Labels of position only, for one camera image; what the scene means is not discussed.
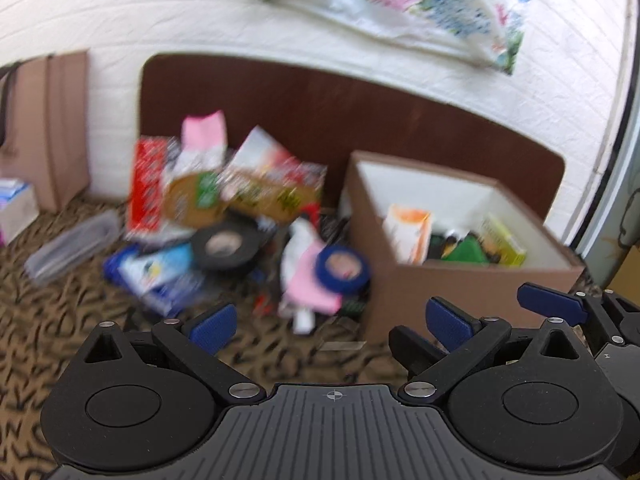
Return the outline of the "blue white carton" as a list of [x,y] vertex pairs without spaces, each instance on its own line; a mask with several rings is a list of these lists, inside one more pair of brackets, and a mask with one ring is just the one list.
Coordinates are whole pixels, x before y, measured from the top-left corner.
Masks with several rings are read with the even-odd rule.
[[103,276],[162,318],[175,318],[191,307],[205,282],[189,244],[145,254],[139,245],[130,245],[104,261]]

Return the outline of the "yellow medicine box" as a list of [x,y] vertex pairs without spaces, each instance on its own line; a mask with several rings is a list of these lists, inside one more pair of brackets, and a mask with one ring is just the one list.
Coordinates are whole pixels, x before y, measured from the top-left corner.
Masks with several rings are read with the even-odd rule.
[[480,224],[480,244],[489,261],[502,266],[522,266],[527,250],[506,225],[493,214],[485,214]]

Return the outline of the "orange fruit print box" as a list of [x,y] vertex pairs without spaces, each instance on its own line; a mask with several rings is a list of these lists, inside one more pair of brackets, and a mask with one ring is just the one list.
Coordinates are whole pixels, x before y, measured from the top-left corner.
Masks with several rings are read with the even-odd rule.
[[433,215],[423,209],[391,204],[382,227],[399,263],[424,263],[432,234]]

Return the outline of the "brown cardboard storage box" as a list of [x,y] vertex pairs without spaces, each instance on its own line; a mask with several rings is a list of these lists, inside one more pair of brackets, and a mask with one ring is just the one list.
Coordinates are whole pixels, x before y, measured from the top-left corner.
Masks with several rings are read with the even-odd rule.
[[385,340],[396,325],[424,334],[426,303],[435,296],[477,318],[534,327],[539,315],[516,301],[521,284],[568,292],[584,270],[533,211],[475,174],[355,152],[341,211],[371,273],[361,319],[369,342]]

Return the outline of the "green small box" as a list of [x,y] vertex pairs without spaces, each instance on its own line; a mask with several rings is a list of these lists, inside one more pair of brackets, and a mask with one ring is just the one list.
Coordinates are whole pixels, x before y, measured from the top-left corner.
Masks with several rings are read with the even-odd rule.
[[442,261],[488,264],[489,259],[477,237],[468,235],[453,250],[442,256]]

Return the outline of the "black electrical tape roll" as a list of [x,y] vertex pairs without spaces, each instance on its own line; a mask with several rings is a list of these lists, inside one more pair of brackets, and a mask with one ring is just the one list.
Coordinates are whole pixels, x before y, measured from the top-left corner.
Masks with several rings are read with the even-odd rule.
[[231,272],[253,263],[262,234],[243,222],[224,221],[196,231],[190,240],[195,264],[206,272]]

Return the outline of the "blue electrical tape roll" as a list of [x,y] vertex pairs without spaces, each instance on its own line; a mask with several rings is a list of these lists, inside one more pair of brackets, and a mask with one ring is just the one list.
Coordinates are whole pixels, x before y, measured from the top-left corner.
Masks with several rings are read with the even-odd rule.
[[330,292],[352,295],[370,282],[367,261],[359,252],[342,245],[328,245],[318,253],[314,275]]

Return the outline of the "white pink sock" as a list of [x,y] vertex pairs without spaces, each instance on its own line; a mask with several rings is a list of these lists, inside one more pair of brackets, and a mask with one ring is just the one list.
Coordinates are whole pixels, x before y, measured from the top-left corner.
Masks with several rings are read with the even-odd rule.
[[316,277],[314,267],[326,246],[305,218],[297,218],[288,227],[280,261],[281,299],[278,313],[293,321],[293,333],[309,335],[316,327],[316,314],[332,316],[341,309],[342,296],[331,292]]

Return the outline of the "red snack packet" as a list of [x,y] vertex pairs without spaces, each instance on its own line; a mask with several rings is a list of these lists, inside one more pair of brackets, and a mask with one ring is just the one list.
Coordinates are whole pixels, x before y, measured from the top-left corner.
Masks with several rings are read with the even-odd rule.
[[130,236],[157,232],[163,218],[164,174],[172,140],[142,136],[134,147],[126,229]]

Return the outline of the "letter print table cloth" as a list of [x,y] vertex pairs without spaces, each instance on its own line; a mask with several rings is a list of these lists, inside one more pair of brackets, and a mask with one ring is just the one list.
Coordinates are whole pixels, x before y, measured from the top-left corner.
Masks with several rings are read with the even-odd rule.
[[612,479],[623,411],[562,318],[515,328],[442,402],[277,378],[225,404],[130,318],[95,263],[37,286],[27,258],[96,212],[44,214],[1,253],[6,479]]

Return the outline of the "clear plastic pencil case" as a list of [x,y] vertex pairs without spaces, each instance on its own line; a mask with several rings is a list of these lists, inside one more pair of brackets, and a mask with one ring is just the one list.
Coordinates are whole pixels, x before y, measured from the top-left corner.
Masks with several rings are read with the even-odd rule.
[[25,272],[35,285],[43,286],[115,243],[121,232],[117,211],[104,211],[39,248],[25,261]]

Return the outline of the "pink paper packet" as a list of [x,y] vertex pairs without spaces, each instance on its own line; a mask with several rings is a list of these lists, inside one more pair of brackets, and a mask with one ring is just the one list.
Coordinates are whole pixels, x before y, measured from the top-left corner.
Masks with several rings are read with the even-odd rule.
[[188,116],[181,127],[181,156],[204,158],[221,165],[228,148],[227,124],[224,112],[217,110],[207,116]]

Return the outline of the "tissue pack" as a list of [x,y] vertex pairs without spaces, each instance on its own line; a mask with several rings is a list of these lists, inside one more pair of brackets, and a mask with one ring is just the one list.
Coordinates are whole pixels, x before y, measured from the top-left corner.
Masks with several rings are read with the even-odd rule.
[[34,187],[20,179],[0,183],[0,243],[8,246],[39,216]]

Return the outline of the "dark brown headboard panel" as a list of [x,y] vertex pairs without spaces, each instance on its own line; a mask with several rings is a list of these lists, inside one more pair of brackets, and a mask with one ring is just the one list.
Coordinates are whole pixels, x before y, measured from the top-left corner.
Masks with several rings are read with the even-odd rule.
[[183,119],[220,110],[228,144],[254,127],[328,168],[334,205],[354,151],[459,169],[504,184],[544,218],[565,162],[541,144],[462,108],[338,73],[236,56],[161,53],[143,65],[139,132],[178,136]]

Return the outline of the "brown paper shopping bag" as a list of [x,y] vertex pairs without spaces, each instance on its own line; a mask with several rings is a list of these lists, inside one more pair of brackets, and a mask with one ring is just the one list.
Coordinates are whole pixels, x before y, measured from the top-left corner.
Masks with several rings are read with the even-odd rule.
[[34,187],[40,209],[59,211],[90,184],[89,53],[1,67],[1,175]]

